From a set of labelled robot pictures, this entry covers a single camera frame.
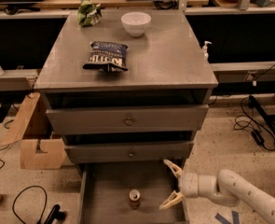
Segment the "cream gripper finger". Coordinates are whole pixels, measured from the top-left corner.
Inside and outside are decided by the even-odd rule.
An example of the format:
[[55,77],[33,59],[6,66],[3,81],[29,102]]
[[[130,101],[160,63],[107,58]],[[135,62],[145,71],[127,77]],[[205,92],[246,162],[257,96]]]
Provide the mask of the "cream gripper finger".
[[184,195],[181,191],[173,191],[170,196],[159,206],[160,210],[166,210],[178,203],[180,203],[184,199]]
[[179,167],[178,165],[176,165],[175,163],[167,159],[164,159],[163,162],[165,165],[167,165],[171,169],[173,175],[176,178],[179,178],[182,175],[183,170],[181,167]]

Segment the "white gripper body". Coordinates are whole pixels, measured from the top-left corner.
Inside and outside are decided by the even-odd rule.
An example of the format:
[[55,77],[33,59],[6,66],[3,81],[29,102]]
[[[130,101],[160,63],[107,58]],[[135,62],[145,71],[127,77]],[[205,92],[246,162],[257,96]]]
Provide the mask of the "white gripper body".
[[186,198],[211,199],[217,193],[217,179],[213,175],[184,172],[178,178],[179,188]]

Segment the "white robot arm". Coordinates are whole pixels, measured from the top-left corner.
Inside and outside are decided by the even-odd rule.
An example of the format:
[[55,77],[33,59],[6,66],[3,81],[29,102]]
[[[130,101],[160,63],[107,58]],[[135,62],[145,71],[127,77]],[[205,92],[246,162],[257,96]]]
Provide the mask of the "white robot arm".
[[268,224],[275,224],[275,198],[251,184],[237,173],[223,169],[217,176],[184,171],[175,163],[163,161],[178,180],[178,191],[159,206],[168,209],[184,199],[206,198],[212,203],[233,207],[243,201]]

